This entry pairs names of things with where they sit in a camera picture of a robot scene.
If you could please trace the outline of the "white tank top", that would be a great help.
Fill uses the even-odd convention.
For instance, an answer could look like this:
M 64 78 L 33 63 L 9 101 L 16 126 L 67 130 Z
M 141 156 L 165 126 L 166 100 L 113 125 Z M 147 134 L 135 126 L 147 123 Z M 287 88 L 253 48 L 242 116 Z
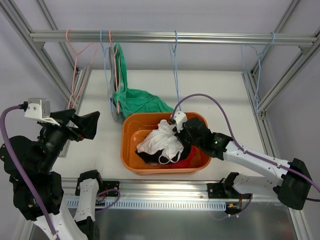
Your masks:
M 165 157 L 172 160 L 177 153 L 184 150 L 183 145 L 174 135 L 175 126 L 165 119 L 162 119 L 157 126 L 157 129 L 152 130 L 142 142 L 137 144 L 136 150 L 151 155 L 161 150 Z

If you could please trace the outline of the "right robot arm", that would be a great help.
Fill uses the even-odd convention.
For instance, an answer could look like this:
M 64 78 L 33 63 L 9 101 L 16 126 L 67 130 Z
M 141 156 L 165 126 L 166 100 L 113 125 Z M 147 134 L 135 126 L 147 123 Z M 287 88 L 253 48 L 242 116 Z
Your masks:
M 285 206 L 302 210 L 308 198 L 311 176 L 306 164 L 294 158 L 292 161 L 274 158 L 250 151 L 232 137 L 212 132 L 197 117 L 173 117 L 175 135 L 183 145 L 191 145 L 211 158 L 235 163 L 250 169 L 258 176 L 231 172 L 223 184 L 223 193 L 228 198 L 239 194 L 258 194 L 276 197 Z

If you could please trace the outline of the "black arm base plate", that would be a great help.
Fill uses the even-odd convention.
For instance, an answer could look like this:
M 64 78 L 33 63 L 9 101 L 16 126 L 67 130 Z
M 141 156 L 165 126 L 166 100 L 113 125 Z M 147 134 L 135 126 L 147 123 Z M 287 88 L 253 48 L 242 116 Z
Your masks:
M 239 193 L 232 186 L 225 185 L 224 183 L 207 183 L 207 194 L 209 199 L 240 199 L 243 197 L 249 200 L 252 197 L 251 193 Z

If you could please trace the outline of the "red tank top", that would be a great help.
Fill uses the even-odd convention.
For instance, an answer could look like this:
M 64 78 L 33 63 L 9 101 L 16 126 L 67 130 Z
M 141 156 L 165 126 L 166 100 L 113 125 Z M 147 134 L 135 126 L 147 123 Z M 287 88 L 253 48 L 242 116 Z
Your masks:
M 177 163 L 173 163 L 170 167 L 172 169 L 185 169 L 185 168 L 189 168 L 191 165 L 191 162 L 193 160 L 193 158 L 196 155 L 196 147 L 195 146 L 191 146 L 190 148 L 190 153 L 187 156 L 187 158 L 183 159 L 183 160 L 179 160 Z

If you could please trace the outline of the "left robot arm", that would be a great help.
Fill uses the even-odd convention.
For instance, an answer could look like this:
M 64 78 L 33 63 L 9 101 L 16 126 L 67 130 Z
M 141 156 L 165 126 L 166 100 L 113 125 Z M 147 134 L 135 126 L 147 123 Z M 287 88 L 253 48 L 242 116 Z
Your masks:
M 36 141 L 25 136 L 9 137 L 6 116 L 0 116 L 3 144 L 0 159 L 13 186 L 13 204 L 26 220 L 32 221 L 52 240 L 97 240 L 99 226 L 95 220 L 96 198 L 104 190 L 97 170 L 89 170 L 77 179 L 79 198 L 75 215 L 68 210 L 62 188 L 62 177 L 52 171 L 67 141 L 94 139 L 100 113 L 78 116 L 74 109 L 53 112 L 57 124 L 45 122 Z

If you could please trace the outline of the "black tank top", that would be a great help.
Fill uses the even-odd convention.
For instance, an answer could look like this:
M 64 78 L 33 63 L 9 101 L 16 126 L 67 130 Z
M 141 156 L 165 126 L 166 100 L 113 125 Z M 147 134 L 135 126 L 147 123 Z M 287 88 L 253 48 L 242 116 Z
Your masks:
M 188 145 L 187 147 L 185 147 L 183 149 L 183 151 L 180 153 L 178 152 L 173 159 L 168 159 L 167 157 L 165 157 L 162 154 L 161 150 L 158 150 L 156 153 L 154 154 L 149 154 L 146 152 L 138 152 L 138 150 L 135 151 L 135 154 L 137 156 L 139 156 L 145 163 L 159 163 L 162 165 L 166 165 L 166 164 L 175 164 L 177 163 L 179 160 L 184 160 L 187 158 L 187 156 L 189 155 L 191 151 L 191 145 Z

